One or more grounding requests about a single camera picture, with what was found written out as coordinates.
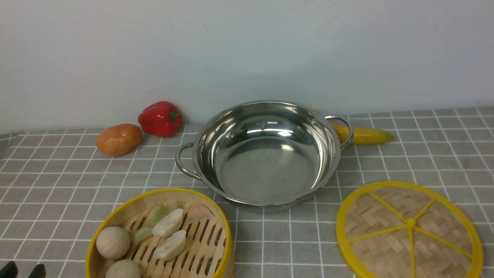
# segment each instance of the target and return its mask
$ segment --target white wall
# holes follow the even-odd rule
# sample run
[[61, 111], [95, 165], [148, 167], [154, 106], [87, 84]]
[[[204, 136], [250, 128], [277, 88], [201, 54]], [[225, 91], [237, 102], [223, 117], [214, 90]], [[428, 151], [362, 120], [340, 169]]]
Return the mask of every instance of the white wall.
[[206, 121], [277, 98], [326, 113], [494, 104], [492, 0], [3, 0], [0, 134]]

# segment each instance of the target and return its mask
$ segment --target pot rim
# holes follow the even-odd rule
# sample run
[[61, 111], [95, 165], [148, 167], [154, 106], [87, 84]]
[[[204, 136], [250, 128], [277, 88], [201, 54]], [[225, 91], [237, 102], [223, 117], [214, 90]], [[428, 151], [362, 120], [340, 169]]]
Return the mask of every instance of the pot rim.
[[[231, 111], [233, 109], [236, 109], [236, 108], [241, 107], [241, 106], [247, 106], [247, 105], [258, 104], [258, 103], [287, 104], [287, 105], [298, 107], [298, 108], [302, 108], [302, 109], [308, 111], [315, 118], [317, 118], [319, 120], [319, 122], [322, 123], [331, 132], [332, 140], [334, 141], [334, 143], [336, 145], [335, 154], [331, 157], [331, 159], [334, 160], [334, 164], [331, 166], [330, 170], [328, 171], [328, 174], [325, 175], [322, 179], [320, 179], [314, 187], [310, 188], [310, 190], [305, 191], [303, 193], [300, 193], [298, 195], [295, 195], [295, 196], [293, 196], [293, 197], [291, 197], [291, 198], [289, 198], [289, 199], [287, 199], [286, 201], [283, 201], [283, 202], [250, 201], [250, 200], [245, 200], [245, 199], [242, 199], [242, 198], [239, 198], [239, 197], [236, 197], [236, 196], [232, 196], [232, 195], [230, 195], [230, 194], [228, 194], [228, 193], [220, 190], [216, 186], [214, 186], [207, 179], [207, 177], [204, 175], [204, 173], [203, 173], [203, 171], [202, 171], [202, 169], [201, 169], [201, 167], [199, 166], [199, 163], [198, 163], [197, 149], [198, 149], [198, 145], [199, 145], [199, 140], [203, 136], [203, 134], [209, 129], [211, 123], [213, 123], [218, 118], [220, 118], [222, 115], [224, 115], [225, 113], [227, 113], [227, 112], [229, 112], [229, 111]], [[307, 107], [305, 107], [303, 105], [299, 105], [299, 104], [294, 103], [294, 102], [284, 101], [284, 100], [275, 100], [275, 99], [254, 100], [254, 101], [243, 102], [243, 103], [237, 104], [235, 106], [231, 106], [230, 108], [227, 108], [227, 109], [225, 109], [225, 110], [217, 113], [215, 116], [213, 116], [201, 128], [201, 130], [198, 132], [197, 138], [194, 140], [194, 145], [193, 145], [193, 150], [192, 150], [192, 160], [193, 160], [193, 164], [194, 164], [194, 168], [196, 170], [196, 173], [197, 173], [197, 175], [199, 177], [201, 177], [202, 182], [204, 182], [207, 185], [207, 187], [209, 187], [215, 193], [217, 193], [218, 195], [220, 195], [221, 197], [223, 197], [225, 199], [228, 199], [228, 200], [230, 200], [232, 202], [235, 202], [235, 203], [238, 203], [238, 204], [251, 205], [251, 206], [286, 205], [286, 204], [289, 204], [289, 203], [295, 203], [296, 201], [299, 201], [299, 200], [301, 200], [303, 198], [306, 198], [306, 197], [312, 195], [313, 193], [315, 193], [315, 191], [317, 191], [322, 186], [324, 186], [329, 181], [329, 179], [331, 178], [331, 176], [333, 176], [333, 174], [336, 171], [336, 167], [339, 164], [339, 160], [340, 160], [340, 156], [341, 156], [341, 144], [340, 144], [339, 139], [337, 139], [337, 138], [338, 138], [338, 135], [337, 135], [336, 131], [334, 130], [334, 128], [329, 123], [329, 121], [327, 119], [325, 119], [324, 116], [322, 116], [320, 113], [318, 113], [318, 112], [316, 112], [316, 111], [314, 111], [312, 109], [309, 109], [309, 108], [307, 108]]]

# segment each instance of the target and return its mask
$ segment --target pepper stem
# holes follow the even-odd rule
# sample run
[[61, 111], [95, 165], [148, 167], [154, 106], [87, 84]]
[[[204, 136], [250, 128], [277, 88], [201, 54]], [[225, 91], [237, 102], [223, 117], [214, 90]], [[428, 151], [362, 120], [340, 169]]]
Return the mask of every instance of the pepper stem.
[[180, 113], [174, 113], [174, 112], [170, 112], [170, 120], [173, 121], [174, 119], [180, 117]]

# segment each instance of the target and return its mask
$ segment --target round bun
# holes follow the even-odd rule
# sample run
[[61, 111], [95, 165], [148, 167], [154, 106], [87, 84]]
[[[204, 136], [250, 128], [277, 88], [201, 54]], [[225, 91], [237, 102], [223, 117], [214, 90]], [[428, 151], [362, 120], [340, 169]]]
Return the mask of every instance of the round bun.
[[141, 278], [141, 269], [134, 261], [121, 260], [110, 266], [105, 278]]
[[116, 260], [123, 257], [130, 248], [130, 236], [117, 226], [106, 227], [96, 238], [96, 249], [101, 256]]

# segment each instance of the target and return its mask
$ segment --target pot handle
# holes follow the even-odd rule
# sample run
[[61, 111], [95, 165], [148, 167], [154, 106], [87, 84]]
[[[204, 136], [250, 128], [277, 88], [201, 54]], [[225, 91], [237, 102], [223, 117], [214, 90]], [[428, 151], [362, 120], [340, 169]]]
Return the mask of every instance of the pot handle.
[[188, 170], [187, 168], [185, 168], [185, 166], [183, 165], [182, 161], [180, 160], [180, 155], [182, 154], [183, 150], [187, 149], [187, 148], [190, 148], [190, 147], [193, 147], [194, 146], [194, 143], [188, 143], [188, 144], [185, 144], [183, 146], [180, 146], [177, 150], [177, 152], [175, 153], [175, 162], [177, 163], [177, 167], [186, 175], [188, 175], [189, 177], [191, 178], [194, 178], [194, 179], [198, 179], [199, 181], [203, 181], [201, 180], [201, 177], [199, 177], [199, 175], [197, 173], [194, 173], [190, 170]]
[[345, 123], [346, 126], [348, 126], [348, 138], [345, 140], [345, 142], [343, 142], [341, 144], [341, 149], [344, 149], [347, 147], [347, 145], [350, 143], [350, 141], [353, 139], [353, 135], [354, 135], [354, 130], [353, 130], [353, 127], [352, 125], [350, 124], [350, 121], [348, 121], [347, 119], [344, 119], [344, 118], [341, 118], [341, 117], [338, 117], [338, 116], [326, 116], [324, 117], [326, 120], [333, 120], [333, 119], [336, 119], [336, 120], [340, 120], [342, 121], [343, 123]]

